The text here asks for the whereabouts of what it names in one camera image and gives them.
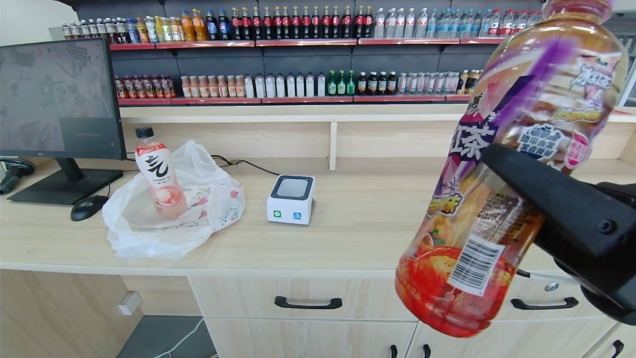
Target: monitor screen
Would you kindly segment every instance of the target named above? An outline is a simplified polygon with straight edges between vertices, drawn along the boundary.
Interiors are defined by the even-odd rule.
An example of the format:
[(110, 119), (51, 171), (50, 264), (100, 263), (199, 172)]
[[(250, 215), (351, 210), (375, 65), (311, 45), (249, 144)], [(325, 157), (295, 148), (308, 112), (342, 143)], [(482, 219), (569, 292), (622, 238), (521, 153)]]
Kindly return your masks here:
[(105, 39), (0, 47), (0, 155), (124, 159)]

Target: wall outlet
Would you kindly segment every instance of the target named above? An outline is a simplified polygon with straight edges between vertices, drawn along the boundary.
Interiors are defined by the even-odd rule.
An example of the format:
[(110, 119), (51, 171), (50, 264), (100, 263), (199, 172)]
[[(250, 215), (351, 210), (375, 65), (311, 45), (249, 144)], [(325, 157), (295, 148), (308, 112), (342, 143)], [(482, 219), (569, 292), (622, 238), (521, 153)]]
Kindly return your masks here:
[(136, 291), (129, 291), (119, 303), (120, 311), (126, 316), (132, 316), (141, 304), (141, 296)]

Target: black bottle cap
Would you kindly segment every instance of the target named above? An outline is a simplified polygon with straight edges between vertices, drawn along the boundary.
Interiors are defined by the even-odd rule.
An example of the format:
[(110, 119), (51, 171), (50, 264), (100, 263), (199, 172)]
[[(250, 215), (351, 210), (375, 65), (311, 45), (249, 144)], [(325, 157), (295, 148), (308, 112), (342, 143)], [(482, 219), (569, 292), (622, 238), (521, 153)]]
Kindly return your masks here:
[(137, 138), (139, 139), (150, 138), (155, 136), (155, 132), (153, 131), (152, 127), (139, 127), (135, 129), (135, 134), (137, 135)]

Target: computer mouse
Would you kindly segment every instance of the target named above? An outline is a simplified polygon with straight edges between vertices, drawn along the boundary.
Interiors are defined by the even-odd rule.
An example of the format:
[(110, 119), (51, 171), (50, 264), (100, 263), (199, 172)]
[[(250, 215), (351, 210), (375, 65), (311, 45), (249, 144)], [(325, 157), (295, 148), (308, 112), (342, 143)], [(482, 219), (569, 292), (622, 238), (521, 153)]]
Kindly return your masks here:
[(85, 197), (73, 205), (71, 220), (82, 221), (98, 213), (108, 201), (107, 196), (95, 195)]

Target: barcode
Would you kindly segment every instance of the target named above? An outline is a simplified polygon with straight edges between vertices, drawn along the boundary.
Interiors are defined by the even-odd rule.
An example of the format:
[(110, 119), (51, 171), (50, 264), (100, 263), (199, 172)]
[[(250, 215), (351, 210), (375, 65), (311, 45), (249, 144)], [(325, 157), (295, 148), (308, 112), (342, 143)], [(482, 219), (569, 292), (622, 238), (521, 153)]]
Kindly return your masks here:
[(470, 294), (483, 296), (504, 247), (470, 234), (448, 283)]

